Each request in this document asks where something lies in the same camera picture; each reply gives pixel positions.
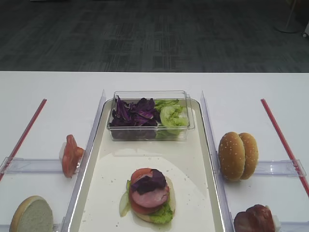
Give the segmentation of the red strip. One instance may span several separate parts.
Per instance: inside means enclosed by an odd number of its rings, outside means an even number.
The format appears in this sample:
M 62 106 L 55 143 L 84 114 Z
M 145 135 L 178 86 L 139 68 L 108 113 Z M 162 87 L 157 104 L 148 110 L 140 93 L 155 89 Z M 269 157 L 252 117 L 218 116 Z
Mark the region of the red strip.
M 272 125 L 273 125 L 273 127 L 274 127 L 274 129 L 275 129 L 275 131 L 276 131 L 276 133 L 277 133 L 277 135 L 278 135 L 288 157 L 289 157 L 289 159 L 292 161 L 292 164 L 293 164 L 293 166 L 294 166 L 294 168 L 295 168 L 295 170 L 298 174 L 298 177 L 300 179 L 300 182 L 301 182 L 306 194 L 309 195 L 309 184 L 308 184 L 306 177 L 305 177 L 305 171 L 303 171 L 301 166 L 300 166 L 301 163 L 295 158 L 295 156 L 294 156 L 289 144 L 287 143 L 287 140 L 285 139 L 285 137 L 284 137 L 284 135 L 283 135 L 283 133 L 282 133 L 282 131 L 281 131 L 281 129 L 280 129 L 270 107 L 268 106 L 266 100 L 261 99 L 260 101 L 261 101 L 261 103 L 262 103 L 262 105 L 263 105 L 263 107 L 264 107 L 264 109 L 265 109 L 265 111 L 266 111 L 266 113 L 267 113 L 267 115 L 268 115 L 268 117 L 269 117 L 269 119 L 270 119 L 270 121 L 271 121 L 271 123 L 272 123 Z
M 42 111 L 43 107 L 45 106 L 47 102 L 47 99 L 43 99 L 37 108 L 36 112 L 32 116 L 30 122 L 26 126 L 25 130 L 23 131 L 22 135 L 20 136 L 19 140 L 17 141 L 15 147 L 13 148 L 12 152 L 10 153 L 9 157 L 6 158 L 4 161 L 4 166 L 0 169 L 0 180 L 2 180 L 4 176 L 4 171 L 9 166 L 10 162 L 13 160 L 13 158 L 16 156 L 20 146 L 22 145 L 24 139 L 26 138 L 27 134 L 29 133 L 30 129 L 32 128 L 34 122 L 36 121 L 37 117 L 39 116 L 40 112 Z

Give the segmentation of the left upper clear cross rail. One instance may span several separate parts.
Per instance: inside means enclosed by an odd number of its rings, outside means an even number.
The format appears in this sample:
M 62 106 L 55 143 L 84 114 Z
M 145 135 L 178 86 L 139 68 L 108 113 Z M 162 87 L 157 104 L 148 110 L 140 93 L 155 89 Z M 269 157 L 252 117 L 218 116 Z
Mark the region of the left upper clear cross rail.
M 61 174 L 60 159 L 24 159 L 6 157 L 0 166 L 1 174 Z

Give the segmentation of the ham slice on burger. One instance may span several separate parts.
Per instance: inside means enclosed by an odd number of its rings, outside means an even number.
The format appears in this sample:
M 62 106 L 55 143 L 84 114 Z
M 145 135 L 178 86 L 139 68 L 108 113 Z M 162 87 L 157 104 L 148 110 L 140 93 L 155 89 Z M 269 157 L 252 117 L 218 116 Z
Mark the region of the ham slice on burger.
M 133 192 L 130 187 L 130 199 L 135 204 L 144 208 L 154 208 L 165 203 L 169 197 L 169 187 L 166 184 L 165 188 L 157 188 L 154 191 L 147 192 L 143 195 L 138 194 L 137 191 Z

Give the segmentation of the sesame bun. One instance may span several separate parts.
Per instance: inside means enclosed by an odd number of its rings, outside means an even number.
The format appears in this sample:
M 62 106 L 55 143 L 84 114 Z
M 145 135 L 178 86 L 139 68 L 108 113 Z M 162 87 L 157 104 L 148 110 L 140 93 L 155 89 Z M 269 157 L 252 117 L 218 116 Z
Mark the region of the sesame bun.
M 241 179 L 246 180 L 253 175 L 256 169 L 259 158 L 258 146 L 255 138 L 251 134 L 243 132 L 239 136 L 243 141 L 245 150 L 245 165 Z
M 228 132 L 221 138 L 218 156 L 224 178 L 229 181 L 240 180 L 245 166 L 245 149 L 236 132 Z

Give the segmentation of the bottom bun half left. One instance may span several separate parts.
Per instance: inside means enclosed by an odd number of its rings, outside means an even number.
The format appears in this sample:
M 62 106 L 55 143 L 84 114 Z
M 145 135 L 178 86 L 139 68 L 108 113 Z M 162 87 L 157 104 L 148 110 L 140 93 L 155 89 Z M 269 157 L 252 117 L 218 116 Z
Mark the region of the bottom bun half left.
M 48 202 L 41 196 L 26 198 L 16 209 L 9 232 L 52 232 L 53 212 Z

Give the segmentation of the white ham holder block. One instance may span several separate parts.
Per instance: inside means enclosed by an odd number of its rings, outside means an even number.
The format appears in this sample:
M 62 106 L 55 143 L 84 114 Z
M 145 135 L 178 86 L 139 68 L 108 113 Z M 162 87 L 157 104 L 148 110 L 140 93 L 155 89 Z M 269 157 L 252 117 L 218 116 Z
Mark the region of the white ham holder block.
M 272 211 L 270 213 L 271 213 L 271 216 L 272 216 L 272 219 L 273 219 L 275 232 L 279 232 L 280 229 L 281 229 L 281 223 L 280 223 L 278 217 L 275 214 L 272 214 Z

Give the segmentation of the tomato slices on burger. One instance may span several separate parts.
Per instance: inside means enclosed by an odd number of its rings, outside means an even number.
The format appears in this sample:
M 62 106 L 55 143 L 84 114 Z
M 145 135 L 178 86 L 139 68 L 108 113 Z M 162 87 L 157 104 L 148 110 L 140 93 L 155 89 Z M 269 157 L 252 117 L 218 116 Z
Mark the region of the tomato slices on burger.
M 169 188 L 166 181 L 163 182 L 163 186 L 153 181 L 153 175 L 158 173 L 155 169 L 141 168 L 131 175 L 128 194 L 131 207 L 136 213 L 154 213 L 167 201 Z

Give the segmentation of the ham slices on holder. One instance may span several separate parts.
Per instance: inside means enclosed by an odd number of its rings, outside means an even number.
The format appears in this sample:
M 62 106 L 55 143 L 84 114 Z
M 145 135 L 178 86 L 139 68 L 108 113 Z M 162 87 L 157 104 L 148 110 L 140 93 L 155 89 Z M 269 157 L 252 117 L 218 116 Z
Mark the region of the ham slices on holder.
M 278 227 L 266 205 L 256 204 L 246 211 L 238 212 L 234 218 L 236 232 L 277 232 Z

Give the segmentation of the left clear long rail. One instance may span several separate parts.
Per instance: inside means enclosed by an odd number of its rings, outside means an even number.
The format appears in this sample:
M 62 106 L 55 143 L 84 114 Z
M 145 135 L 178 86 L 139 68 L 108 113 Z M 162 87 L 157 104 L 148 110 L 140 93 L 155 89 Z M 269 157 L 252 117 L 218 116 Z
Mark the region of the left clear long rail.
M 86 169 L 88 167 L 89 164 L 89 159 L 91 156 L 91 151 L 93 148 L 93 144 L 95 141 L 95 137 L 98 131 L 98 126 L 99 126 L 99 122 L 100 122 L 100 118 L 101 118 L 101 114 L 102 114 L 102 110 L 103 110 L 103 106 L 104 103 L 106 101 L 106 95 L 105 95 L 105 91 L 103 90 L 99 104 L 98 104 L 98 109 L 97 109 L 97 113 L 93 122 L 93 126 L 89 135 L 89 139 L 86 145 L 86 149 L 84 151 L 84 155 L 82 158 L 82 162 L 80 164 L 80 169 L 79 169 L 79 173 L 77 175 L 76 178 L 76 182 L 74 185 L 74 189 L 71 195 L 71 199 L 69 202 L 69 206 L 66 212 L 65 217 L 63 217 L 62 220 L 62 224 L 61 224 L 61 228 L 59 229 L 60 232 L 72 232 L 73 231 L 73 216 L 76 212 L 76 208 L 77 208 L 77 202 L 80 198 L 81 195 L 81 188 L 82 188 L 82 184 L 84 181 L 84 177 L 85 177 L 85 173 L 86 173 Z

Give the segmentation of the right red strip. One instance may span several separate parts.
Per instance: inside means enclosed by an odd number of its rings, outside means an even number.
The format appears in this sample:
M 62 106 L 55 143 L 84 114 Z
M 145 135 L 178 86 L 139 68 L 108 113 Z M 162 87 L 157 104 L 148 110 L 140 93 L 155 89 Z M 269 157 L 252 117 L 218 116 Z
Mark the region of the right red strip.
M 292 164 L 293 164 L 293 166 L 294 166 L 294 168 L 295 168 L 295 170 L 298 174 L 298 177 L 300 179 L 300 182 L 301 182 L 306 194 L 309 195 L 309 184 L 308 184 L 306 177 L 305 177 L 305 171 L 303 171 L 301 166 L 300 166 L 301 163 L 295 158 L 295 156 L 294 156 L 289 144 L 287 143 L 287 140 L 285 139 L 285 137 L 284 137 L 284 135 L 283 135 L 283 133 L 282 133 L 282 131 L 281 131 L 281 129 L 280 129 L 270 107 L 268 106 L 266 100 L 261 99 L 260 101 L 261 101 L 261 103 L 262 103 L 262 105 L 263 105 L 263 107 L 264 107 L 264 109 L 265 109 L 265 111 L 266 111 L 266 113 L 267 113 L 267 115 L 268 115 L 268 117 L 269 117 L 269 119 L 270 119 L 270 121 L 271 121 L 271 123 L 272 123 L 272 125 L 273 125 L 273 127 L 274 127 L 274 129 L 275 129 L 275 131 L 276 131 L 276 133 L 277 133 L 277 135 L 278 135 L 288 157 L 289 157 L 289 159 L 292 161 Z

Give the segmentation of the purple cabbage leaves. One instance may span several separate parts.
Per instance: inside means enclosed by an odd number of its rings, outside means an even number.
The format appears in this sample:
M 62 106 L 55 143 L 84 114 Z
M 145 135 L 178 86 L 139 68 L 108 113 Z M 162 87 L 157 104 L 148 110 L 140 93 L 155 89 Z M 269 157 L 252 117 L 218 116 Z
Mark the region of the purple cabbage leaves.
M 157 126 L 160 123 L 159 112 L 155 109 L 153 98 L 141 98 L 137 103 L 127 103 L 119 96 L 112 110 L 111 127 Z

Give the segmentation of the green lettuce in container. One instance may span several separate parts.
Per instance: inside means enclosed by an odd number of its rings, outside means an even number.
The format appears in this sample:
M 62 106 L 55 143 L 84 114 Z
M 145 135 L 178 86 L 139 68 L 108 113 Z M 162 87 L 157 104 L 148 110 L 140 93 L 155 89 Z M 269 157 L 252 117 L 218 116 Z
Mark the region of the green lettuce in container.
M 178 99 L 155 100 L 154 108 L 159 112 L 162 126 L 171 128 L 167 130 L 169 134 L 179 135 L 182 129 L 176 129 L 177 127 L 188 127 L 189 120 Z

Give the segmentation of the purple cabbage on burger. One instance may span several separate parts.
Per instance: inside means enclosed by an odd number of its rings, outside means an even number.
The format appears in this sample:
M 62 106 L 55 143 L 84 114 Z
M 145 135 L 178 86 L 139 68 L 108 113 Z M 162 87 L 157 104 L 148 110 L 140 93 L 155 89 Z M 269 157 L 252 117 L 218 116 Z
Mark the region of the purple cabbage on burger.
M 164 175 L 157 169 L 141 168 L 131 175 L 131 190 L 137 191 L 140 195 L 163 189 L 166 184 Z

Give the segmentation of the right upper clear cross rail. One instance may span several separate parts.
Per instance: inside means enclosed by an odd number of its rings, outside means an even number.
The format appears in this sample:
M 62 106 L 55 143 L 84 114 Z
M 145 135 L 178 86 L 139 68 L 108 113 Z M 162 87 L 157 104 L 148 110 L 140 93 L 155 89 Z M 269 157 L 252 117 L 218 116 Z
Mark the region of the right upper clear cross rail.
M 258 161 L 253 175 L 306 177 L 300 160 Z

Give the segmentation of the clear plastic salad container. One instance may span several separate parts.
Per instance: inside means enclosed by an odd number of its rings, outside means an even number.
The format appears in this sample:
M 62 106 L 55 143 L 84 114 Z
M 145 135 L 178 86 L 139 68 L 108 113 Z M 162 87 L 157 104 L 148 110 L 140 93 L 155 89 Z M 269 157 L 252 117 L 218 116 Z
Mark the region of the clear plastic salad container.
M 179 141 L 195 128 L 183 90 L 116 91 L 107 129 L 115 141 Z

